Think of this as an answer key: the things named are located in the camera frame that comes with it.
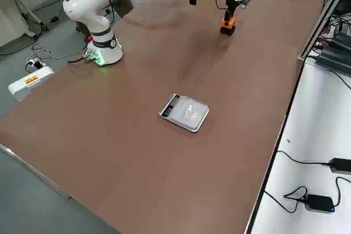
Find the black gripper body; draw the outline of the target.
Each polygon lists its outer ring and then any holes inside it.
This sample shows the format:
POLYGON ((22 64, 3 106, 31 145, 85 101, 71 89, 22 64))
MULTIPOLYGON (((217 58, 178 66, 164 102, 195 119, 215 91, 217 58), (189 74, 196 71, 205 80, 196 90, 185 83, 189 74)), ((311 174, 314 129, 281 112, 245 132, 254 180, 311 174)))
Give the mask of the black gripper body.
POLYGON ((226 0, 225 4, 227 5, 227 9, 225 11, 225 18, 231 18, 234 15, 234 11, 238 6, 238 2, 236 0, 226 0))

